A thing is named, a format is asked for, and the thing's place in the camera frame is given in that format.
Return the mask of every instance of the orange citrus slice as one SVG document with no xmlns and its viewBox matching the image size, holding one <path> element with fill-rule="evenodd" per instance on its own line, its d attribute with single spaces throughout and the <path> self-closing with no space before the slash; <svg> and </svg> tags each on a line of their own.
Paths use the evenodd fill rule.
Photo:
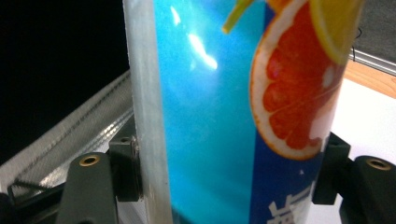
<svg viewBox="0 0 396 224">
<path fill-rule="evenodd" d="M 314 28 L 321 46 L 336 63 L 346 63 L 355 39 L 362 0 L 309 0 Z"/>
<path fill-rule="evenodd" d="M 328 136 L 345 67 L 318 40 L 306 0 L 288 2 L 257 48 L 250 103 L 257 129 L 275 153 L 307 160 Z"/>
</svg>

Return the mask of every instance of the can label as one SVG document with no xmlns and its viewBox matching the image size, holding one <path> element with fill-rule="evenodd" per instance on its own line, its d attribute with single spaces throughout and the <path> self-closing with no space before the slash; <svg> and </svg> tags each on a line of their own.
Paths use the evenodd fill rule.
<svg viewBox="0 0 396 224">
<path fill-rule="evenodd" d="M 304 223 L 361 10 L 339 2 L 153 1 L 174 223 Z"/>
</svg>

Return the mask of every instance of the can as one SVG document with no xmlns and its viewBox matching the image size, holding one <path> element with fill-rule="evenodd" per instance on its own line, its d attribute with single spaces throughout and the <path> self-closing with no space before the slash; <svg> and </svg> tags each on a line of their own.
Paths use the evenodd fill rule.
<svg viewBox="0 0 396 224">
<path fill-rule="evenodd" d="M 124 1 L 149 223 L 304 223 L 361 6 Z"/>
</svg>

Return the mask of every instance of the white surface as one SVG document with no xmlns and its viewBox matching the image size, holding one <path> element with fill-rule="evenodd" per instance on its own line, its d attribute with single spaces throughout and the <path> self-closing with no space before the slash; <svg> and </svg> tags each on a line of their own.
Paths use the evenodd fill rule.
<svg viewBox="0 0 396 224">
<path fill-rule="evenodd" d="M 344 80 L 332 132 L 351 145 L 349 158 L 375 156 L 396 164 L 396 100 Z M 306 224 L 340 224 L 335 205 L 311 205 Z"/>
</svg>

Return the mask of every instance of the machine part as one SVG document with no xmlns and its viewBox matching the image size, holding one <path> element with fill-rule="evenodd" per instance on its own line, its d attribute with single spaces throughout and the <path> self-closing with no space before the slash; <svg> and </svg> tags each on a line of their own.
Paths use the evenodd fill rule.
<svg viewBox="0 0 396 224">
<path fill-rule="evenodd" d="M 396 63 L 375 57 L 374 55 L 354 49 L 349 54 L 349 59 L 396 76 Z"/>
<path fill-rule="evenodd" d="M 118 223 L 106 154 L 89 153 L 71 162 L 56 223 Z"/>
<path fill-rule="evenodd" d="M 134 116 L 109 142 L 113 183 L 119 202 L 137 202 L 143 197 L 140 174 L 139 146 L 136 140 Z"/>
<path fill-rule="evenodd" d="M 350 146 L 332 134 L 324 155 L 312 202 L 334 204 L 343 197 L 343 224 L 396 223 L 396 166 L 388 161 L 347 155 Z"/>
<path fill-rule="evenodd" d="M 64 184 L 47 189 L 21 203 L 15 203 L 18 217 L 23 223 L 54 223 L 63 189 Z"/>
<path fill-rule="evenodd" d="M 338 170 L 345 166 L 348 160 L 350 145 L 340 137 L 331 133 L 324 151 L 323 163 L 318 175 L 318 181 L 312 196 L 315 204 L 334 204 L 337 191 L 333 181 Z"/>
<path fill-rule="evenodd" d="M 22 223 L 10 198 L 5 193 L 0 193 L 0 223 Z"/>
</svg>

